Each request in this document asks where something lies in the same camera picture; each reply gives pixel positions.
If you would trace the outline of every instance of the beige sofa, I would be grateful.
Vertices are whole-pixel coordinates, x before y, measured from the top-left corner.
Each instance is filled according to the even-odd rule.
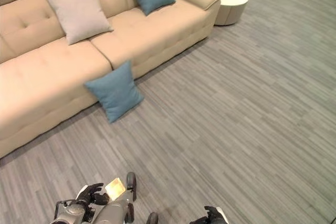
[[[113,32],[68,46],[46,0],[0,0],[0,157],[97,99],[83,85],[131,59],[138,78],[207,37],[219,0],[176,0],[145,16],[99,0]]]

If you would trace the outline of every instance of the white ottoman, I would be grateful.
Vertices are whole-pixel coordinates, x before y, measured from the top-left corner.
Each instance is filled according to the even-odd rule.
[[[248,0],[220,0],[220,8],[215,21],[217,26],[225,26],[236,23]]]

